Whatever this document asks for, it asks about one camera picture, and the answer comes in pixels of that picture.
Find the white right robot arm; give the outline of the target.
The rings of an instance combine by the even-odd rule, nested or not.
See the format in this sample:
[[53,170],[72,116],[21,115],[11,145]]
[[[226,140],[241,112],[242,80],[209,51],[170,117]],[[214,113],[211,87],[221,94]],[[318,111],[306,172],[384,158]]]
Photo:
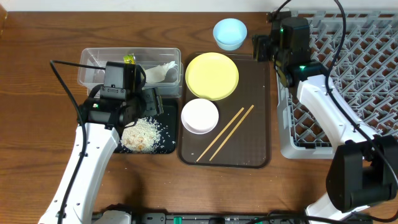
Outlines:
[[331,67],[311,58],[305,18],[276,10],[267,20],[271,33],[252,39],[254,58],[274,64],[280,83],[311,112],[334,149],[326,193],[298,219],[345,223],[355,212],[395,199],[397,140],[365,124],[334,87]]

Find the pile of rice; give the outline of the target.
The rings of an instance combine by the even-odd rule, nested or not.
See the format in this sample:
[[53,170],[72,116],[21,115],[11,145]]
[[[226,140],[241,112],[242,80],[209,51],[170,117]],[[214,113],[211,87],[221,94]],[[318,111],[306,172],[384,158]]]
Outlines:
[[162,131],[162,125],[154,118],[141,118],[128,124],[120,140],[122,152],[147,154],[163,148]]

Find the wooden chopstick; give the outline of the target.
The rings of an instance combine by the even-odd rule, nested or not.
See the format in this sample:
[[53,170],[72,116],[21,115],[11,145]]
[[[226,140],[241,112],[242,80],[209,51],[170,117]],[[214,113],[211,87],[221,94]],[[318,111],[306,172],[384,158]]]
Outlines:
[[227,143],[227,141],[230,139],[230,137],[236,132],[236,130],[239,128],[241,123],[246,119],[248,114],[252,111],[254,108],[254,105],[251,105],[250,108],[245,112],[243,117],[238,121],[238,123],[235,125],[235,127],[231,130],[231,132],[226,136],[226,138],[223,140],[223,142],[220,144],[218,149],[214,152],[214,154],[210,157],[209,161],[212,161],[214,157],[219,153],[219,151],[223,148],[223,146]]
[[202,152],[202,154],[198,157],[196,162],[198,162],[207,152],[208,150],[214,145],[215,142],[223,135],[223,133],[231,126],[231,124],[235,121],[235,119],[242,113],[244,107],[242,107],[228,122],[228,124],[219,132],[219,134],[212,140],[212,142],[208,145],[208,147]]

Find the white tissue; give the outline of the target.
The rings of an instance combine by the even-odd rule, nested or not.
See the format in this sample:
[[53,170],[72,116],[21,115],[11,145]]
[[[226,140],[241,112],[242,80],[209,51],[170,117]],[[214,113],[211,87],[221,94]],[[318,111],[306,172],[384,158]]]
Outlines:
[[175,61],[171,61],[169,63],[165,63],[163,65],[158,65],[156,67],[149,68],[147,70],[144,70],[146,73],[146,83],[148,84],[154,84],[154,83],[160,83],[165,80],[167,72],[171,69],[174,68],[177,64]]

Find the green snack wrapper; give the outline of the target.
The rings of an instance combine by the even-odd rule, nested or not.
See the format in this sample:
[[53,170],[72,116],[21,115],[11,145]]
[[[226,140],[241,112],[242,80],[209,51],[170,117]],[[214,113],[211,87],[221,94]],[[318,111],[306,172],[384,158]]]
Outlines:
[[134,54],[128,54],[123,57],[123,61],[126,64],[135,64],[136,58],[135,58]]

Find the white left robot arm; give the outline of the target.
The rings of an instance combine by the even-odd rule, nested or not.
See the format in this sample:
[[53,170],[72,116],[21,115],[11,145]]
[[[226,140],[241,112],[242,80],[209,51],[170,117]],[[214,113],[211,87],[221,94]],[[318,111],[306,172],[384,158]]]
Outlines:
[[59,82],[77,114],[75,142],[57,192],[40,223],[91,223],[93,207],[111,155],[125,130],[162,114],[157,89],[145,89],[140,65],[107,62],[104,83],[78,105],[62,79]]

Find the light blue bowl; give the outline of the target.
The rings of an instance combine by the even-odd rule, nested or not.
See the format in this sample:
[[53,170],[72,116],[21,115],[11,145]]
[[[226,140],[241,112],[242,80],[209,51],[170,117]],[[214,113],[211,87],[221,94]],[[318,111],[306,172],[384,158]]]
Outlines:
[[234,51],[240,48],[247,34],[246,25],[235,18],[223,19],[213,28],[213,37],[217,46],[226,51]]

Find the white bowl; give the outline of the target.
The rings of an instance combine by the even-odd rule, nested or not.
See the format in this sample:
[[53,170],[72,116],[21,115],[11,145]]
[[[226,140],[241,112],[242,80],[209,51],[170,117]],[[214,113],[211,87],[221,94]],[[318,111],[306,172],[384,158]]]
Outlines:
[[219,112],[214,103],[203,98],[189,101],[182,109],[181,122],[193,134],[206,134],[218,124]]

